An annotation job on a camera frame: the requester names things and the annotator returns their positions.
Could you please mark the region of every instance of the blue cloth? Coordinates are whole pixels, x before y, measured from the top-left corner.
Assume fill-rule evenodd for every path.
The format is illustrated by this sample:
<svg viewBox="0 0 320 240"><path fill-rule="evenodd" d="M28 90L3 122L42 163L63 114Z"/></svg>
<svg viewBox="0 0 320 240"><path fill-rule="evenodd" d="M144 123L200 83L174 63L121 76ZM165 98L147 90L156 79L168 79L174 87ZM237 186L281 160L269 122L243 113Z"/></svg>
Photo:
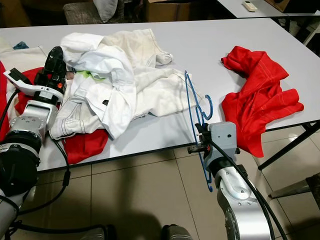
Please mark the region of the blue cloth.
<svg viewBox="0 0 320 240"><path fill-rule="evenodd" d="M28 45L24 42L24 41L21 41L19 42L17 45L15 45L13 47L14 50L17 50L17 49L28 49Z"/></svg>

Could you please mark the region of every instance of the black cable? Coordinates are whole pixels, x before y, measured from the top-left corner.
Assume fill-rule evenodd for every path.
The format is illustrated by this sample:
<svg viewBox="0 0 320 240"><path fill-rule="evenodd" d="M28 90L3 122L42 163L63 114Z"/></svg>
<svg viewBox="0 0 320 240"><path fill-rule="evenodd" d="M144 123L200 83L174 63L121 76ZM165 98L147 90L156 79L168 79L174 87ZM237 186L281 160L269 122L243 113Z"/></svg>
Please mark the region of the black cable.
<svg viewBox="0 0 320 240"><path fill-rule="evenodd" d="M41 234L75 234L75 233L82 233L87 232L92 229L101 228L103 230L103 238L105 240L108 239L108 232L106 226L102 224L82 227L82 228L73 228L73 229L50 229L50 228L42 228L36 226L28 226L21 223L21 221L14 222L11 225L13 228L41 233Z"/></svg>
<svg viewBox="0 0 320 240"><path fill-rule="evenodd" d="M10 235L10 232L9 232L9 231L6 231L6 232L4 233L4 240L10 240L10 239L11 239L10 236L11 236L11 235Z"/></svg>
<svg viewBox="0 0 320 240"><path fill-rule="evenodd" d="M5 108L4 108L3 113L2 113L2 115L1 115L1 118L0 118L0 129L1 129L2 125L3 125L3 123L4 123L4 120L5 120L6 115L7 115L7 112L8 112L8 108L9 108L12 100L15 98L15 95L17 95L17 93L19 93L19 92L20 92L20 90L16 89L16 90L12 93L12 95L11 95L11 97L9 98L8 102L6 103ZM19 213L19 207L18 207L18 205L17 205L14 201L12 201L10 198L8 198L8 197L6 197L6 196L0 195L0 200L6 202L7 204L10 204L10 205L15 209L15 219L14 219L14 220L16 220L16 218L17 218L17 216L18 216L18 213Z"/></svg>
<svg viewBox="0 0 320 240"><path fill-rule="evenodd" d="M279 232L281 234L281 237L283 238L283 240L287 240L287 236L284 232L284 230L282 229L277 217L275 216L274 212L272 211L271 207L269 206L269 204L267 203L267 201L263 198L263 196L261 195L261 193L256 190L256 188L251 184L251 182L249 181L249 179L242 173L242 171L239 169L239 167L236 165L236 163L233 161L233 159L231 157L229 157L225 151L223 151L215 142L213 142L212 140L209 141L210 144L212 144L212 146L217 149L219 151L219 153L222 154L222 156L224 156L228 161L229 163L235 168L235 170L240 174L240 176L243 178L243 180L245 181L245 183L249 186L249 188L251 189L251 191L253 192L253 194L256 196L258 202L260 203L261 205L261 208L262 208L262 211L267 219L267 222L268 222L268 225L269 225L269 228L270 228L270 234L274 236L274 230L272 228L272 225L271 225L271 221L270 221L270 218L269 218L269 214L268 213L265 213L264 211L264 207L269 211L273 221L275 222L275 225L276 227L279 229Z"/></svg>
<svg viewBox="0 0 320 240"><path fill-rule="evenodd" d="M282 229L280 222L278 221L275 213L272 211L271 207L269 206L269 204L267 203L267 201L265 200L265 198L262 196L262 194L259 192L259 190L257 189L256 192L258 193L259 197L261 198L261 200L263 201L265 207L267 208L268 212L270 213L276 227L279 229L279 232L283 238L283 240L287 240L287 237L283 237L286 236L285 231Z"/></svg>
<svg viewBox="0 0 320 240"><path fill-rule="evenodd" d="M0 200L6 202L7 204L10 204L15 209L15 215L16 216L18 215L19 207L14 201L12 201L10 198L8 198L6 196L2 196L2 195L0 195Z"/></svg>
<svg viewBox="0 0 320 240"><path fill-rule="evenodd" d="M69 185L71 172L70 172L70 166L69 166L69 163L68 163L68 157L67 157L65 151L62 149L62 147L59 145L58 141L55 140L55 139L52 139L52 141L57 146L57 148L60 150L61 154L64 157L65 164L66 164L66 170L65 170L65 173L64 173L63 181L62 181L62 188L61 188L60 192L54 198L52 198L50 201L47 201L46 203L44 203L42 205L39 205L39 206L36 206L36 207L33 207L31 209L20 211L18 213L18 215L29 214L29 213L38 211L40 209L43 209L43 208L49 206L50 204L55 202L64 193L66 187Z"/></svg>
<svg viewBox="0 0 320 240"><path fill-rule="evenodd" d="M7 112L8 112L8 108L9 108L12 100L14 99L15 95L17 95L17 93L19 93L19 92L20 92L20 90L16 89L16 90L14 91L14 93L12 93L12 95L11 95L11 97L9 98L8 102L6 103L5 108L4 108L4 110L3 110L3 113L2 113L2 116L1 116L1 118L0 118L0 129L1 129L1 127L2 127L2 124L4 123L4 120L5 120L6 115L7 115Z"/></svg>

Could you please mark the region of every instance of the white fabric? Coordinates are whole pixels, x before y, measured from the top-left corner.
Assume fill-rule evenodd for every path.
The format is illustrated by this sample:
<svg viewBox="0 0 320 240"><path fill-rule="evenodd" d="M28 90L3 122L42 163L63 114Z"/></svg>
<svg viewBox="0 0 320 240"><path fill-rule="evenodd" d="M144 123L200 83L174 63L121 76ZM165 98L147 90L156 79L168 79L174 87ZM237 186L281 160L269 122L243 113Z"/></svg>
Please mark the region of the white fabric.
<svg viewBox="0 0 320 240"><path fill-rule="evenodd" d="M169 64L173 56L159 48L150 29L105 37L72 33L62 39L61 47L67 65L81 72L74 75L69 96L64 98L50 130L53 138L104 127L116 139L132 119L148 113L160 117L188 108L184 74L155 68ZM192 97L190 104L195 106Z"/></svg>
<svg viewBox="0 0 320 240"><path fill-rule="evenodd" d="M41 46L35 48L10 50L6 47L6 51L1 52L0 48L0 61L2 62L5 70L11 70L13 68L18 69L20 72L25 72L31 69L41 68L45 66L47 56L45 55ZM11 95L16 90L16 87L7 80L6 84L6 100L8 101ZM11 121L17 117L17 113L14 110L14 105L17 102L18 95L13 98L8 108L8 119Z"/></svg>
<svg viewBox="0 0 320 240"><path fill-rule="evenodd" d="M0 53L14 50L5 39L0 36Z"/></svg>
<svg viewBox="0 0 320 240"><path fill-rule="evenodd" d="M105 129L116 139L127 129L133 118L136 109L136 84L126 53L117 46L104 44L103 38L88 33L72 33L61 40L61 48L63 59L69 67L76 71L90 71L95 78L104 78L104 82L112 83L112 88L101 91L93 82L91 91L95 98L88 98L87 102ZM104 100L109 100L110 103L105 105Z"/></svg>
<svg viewBox="0 0 320 240"><path fill-rule="evenodd" d="M93 0L102 22L108 22L117 10L118 0Z"/></svg>

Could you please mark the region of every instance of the clothing pile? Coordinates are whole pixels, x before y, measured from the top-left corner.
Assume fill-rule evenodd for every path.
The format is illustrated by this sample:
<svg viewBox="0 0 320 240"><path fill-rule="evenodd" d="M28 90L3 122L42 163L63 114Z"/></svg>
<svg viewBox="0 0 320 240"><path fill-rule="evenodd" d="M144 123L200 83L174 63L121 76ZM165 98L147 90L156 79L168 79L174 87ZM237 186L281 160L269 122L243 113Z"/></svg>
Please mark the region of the clothing pile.
<svg viewBox="0 0 320 240"><path fill-rule="evenodd" d="M134 119L149 113L160 117L188 108L184 73L157 68L172 62L173 56L161 50L151 29L108 36L71 33L60 46L67 68L75 74L66 80L64 98L49 134L64 139L71 164L101 153L108 135L117 139ZM31 74L31 81L47 58L42 47L2 49L2 70L17 68ZM15 88L2 72L0 77L3 111ZM23 112L28 99L19 93L12 101L7 127L1 128L2 137L9 130L8 121ZM194 99L190 105L195 106Z"/></svg>

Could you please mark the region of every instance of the remote control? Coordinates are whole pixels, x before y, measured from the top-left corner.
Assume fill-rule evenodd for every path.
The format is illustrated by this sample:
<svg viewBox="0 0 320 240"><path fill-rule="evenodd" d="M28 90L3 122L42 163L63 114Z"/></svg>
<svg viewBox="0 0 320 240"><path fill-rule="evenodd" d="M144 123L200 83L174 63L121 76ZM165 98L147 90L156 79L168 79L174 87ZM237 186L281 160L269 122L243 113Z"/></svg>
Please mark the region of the remote control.
<svg viewBox="0 0 320 240"><path fill-rule="evenodd" d="M255 12L255 11L257 11L256 6L253 5L253 3L250 2L250 1L244 1L242 4L245 6L245 8L246 8L249 12Z"/></svg>

